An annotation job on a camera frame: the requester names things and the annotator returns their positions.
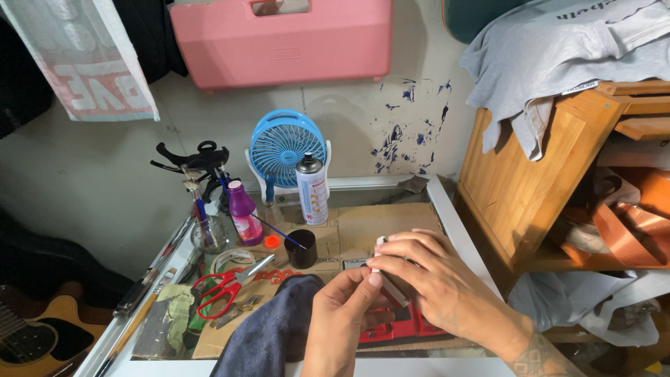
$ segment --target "hand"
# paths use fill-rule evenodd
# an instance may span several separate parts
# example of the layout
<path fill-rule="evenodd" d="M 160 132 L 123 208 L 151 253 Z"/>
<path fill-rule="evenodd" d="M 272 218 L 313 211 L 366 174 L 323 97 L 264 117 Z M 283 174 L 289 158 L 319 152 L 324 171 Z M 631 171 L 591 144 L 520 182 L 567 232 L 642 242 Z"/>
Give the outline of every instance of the hand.
<path fill-rule="evenodd" d="M 367 265 L 413 286 L 413 300 L 423 316 L 448 333 L 475 341 L 505 361 L 527 349 L 533 321 L 501 301 L 465 265 L 446 236 L 413 230 L 389 236 L 389 242 L 375 248 L 382 256 L 368 259 Z M 392 256 L 407 257 L 421 267 Z"/>
<path fill-rule="evenodd" d="M 342 271 L 314 296 L 300 376 L 354 375 L 360 332 L 395 319 L 391 312 L 371 311 L 390 306 L 380 289 L 381 275 L 360 267 Z"/>

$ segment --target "red scissors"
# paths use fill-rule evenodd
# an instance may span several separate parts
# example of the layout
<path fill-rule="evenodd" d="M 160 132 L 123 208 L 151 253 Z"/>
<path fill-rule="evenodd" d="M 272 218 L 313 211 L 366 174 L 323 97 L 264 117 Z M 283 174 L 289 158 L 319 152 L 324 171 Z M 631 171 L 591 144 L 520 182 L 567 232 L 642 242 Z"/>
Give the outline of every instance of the red scissors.
<path fill-rule="evenodd" d="M 271 254 L 270 256 L 266 257 L 265 259 L 261 260 L 260 262 L 254 263 L 251 267 L 247 268 L 246 270 L 242 272 L 224 272 L 223 274 L 211 274 L 211 275 L 205 275 L 196 281 L 195 284 L 193 284 L 193 287 L 196 287 L 200 282 L 207 278 L 221 278 L 221 282 L 218 283 L 214 288 L 208 290 L 207 292 L 202 294 L 202 297 L 207 297 L 210 294 L 214 293 L 214 291 L 219 290 L 218 293 L 216 293 L 211 299 L 205 301 L 202 303 L 196 312 L 198 313 L 198 316 L 202 319 L 214 319 L 214 318 L 219 318 L 223 313 L 225 313 L 228 308 L 230 307 L 230 304 L 232 304 L 233 300 L 235 300 L 235 297 L 237 296 L 237 292 L 240 291 L 240 288 L 242 288 L 242 285 L 246 284 L 247 282 L 250 281 L 250 277 L 253 275 L 256 275 L 258 271 L 260 271 L 263 267 L 265 267 L 270 261 L 275 259 L 275 254 Z M 210 316 L 205 316 L 200 313 L 202 308 L 206 307 L 207 305 L 213 303 L 214 301 L 220 299 L 222 296 L 225 294 L 230 293 L 230 298 L 228 299 L 228 303 L 226 304 L 226 307 L 221 310 L 221 313 L 217 315 L 210 315 Z"/>

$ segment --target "white fan stand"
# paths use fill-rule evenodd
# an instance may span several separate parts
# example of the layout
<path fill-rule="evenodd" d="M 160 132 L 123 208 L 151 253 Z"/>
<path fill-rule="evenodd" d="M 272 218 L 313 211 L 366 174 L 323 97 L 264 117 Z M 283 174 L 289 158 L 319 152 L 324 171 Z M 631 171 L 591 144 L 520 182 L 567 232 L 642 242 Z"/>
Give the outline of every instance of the white fan stand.
<path fill-rule="evenodd" d="M 253 172 L 253 174 L 256 176 L 256 179 L 258 180 L 258 183 L 261 184 L 261 195 L 263 195 L 263 202 L 265 202 L 266 197 L 265 197 L 265 188 L 267 187 L 265 185 L 265 179 L 258 174 L 256 169 L 254 169 L 253 165 L 251 164 L 251 158 L 249 156 L 249 150 L 245 149 L 245 156 L 247 157 L 247 164 L 249 165 L 249 168 Z M 326 169 L 326 195 L 328 198 L 330 198 L 330 187 L 328 186 L 328 166 L 330 165 L 330 160 L 332 159 L 332 150 L 330 149 L 330 140 L 326 140 L 326 163 L 324 165 L 324 169 Z M 284 201 L 284 202 L 279 202 L 276 200 L 278 196 L 281 195 L 286 195 L 286 194 L 297 194 L 297 187 L 291 187 L 291 188 L 285 188 L 285 187 L 278 187 L 275 186 L 275 204 L 278 207 L 285 207 L 287 205 L 299 205 L 300 200 L 298 199 L 297 201 Z"/>

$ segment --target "wall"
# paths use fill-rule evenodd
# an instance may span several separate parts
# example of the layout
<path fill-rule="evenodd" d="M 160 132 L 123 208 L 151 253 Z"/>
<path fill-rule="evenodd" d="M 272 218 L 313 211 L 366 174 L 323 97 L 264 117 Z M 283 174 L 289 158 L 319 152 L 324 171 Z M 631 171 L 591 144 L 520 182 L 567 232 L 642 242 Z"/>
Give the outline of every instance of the wall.
<path fill-rule="evenodd" d="M 438 0 L 396 0 L 393 62 L 375 82 L 342 80 L 208 95 L 169 74 L 151 85 L 161 121 L 85 123 L 60 103 L 0 140 L 0 205 L 38 233 L 82 244 L 105 266 L 137 278 L 181 223 L 190 196 L 159 142 L 194 153 L 203 140 L 230 150 L 226 169 L 255 179 L 244 159 L 258 120 L 276 108 L 305 111 L 332 142 L 329 175 L 437 173 L 455 178 L 474 109 L 458 67 L 465 45 L 442 25 Z"/>

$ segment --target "person's left hand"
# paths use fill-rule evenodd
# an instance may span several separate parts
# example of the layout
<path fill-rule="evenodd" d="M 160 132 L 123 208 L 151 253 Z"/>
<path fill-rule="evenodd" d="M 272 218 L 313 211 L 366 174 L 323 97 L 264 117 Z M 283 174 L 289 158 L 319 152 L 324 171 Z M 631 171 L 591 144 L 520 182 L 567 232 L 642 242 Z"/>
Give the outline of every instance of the person's left hand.
<path fill-rule="evenodd" d="M 369 267 L 342 271 L 316 296 L 302 377 L 353 376 L 360 332 L 390 323 L 395 314 L 371 311 L 390 307 L 379 295 L 381 275 Z"/>

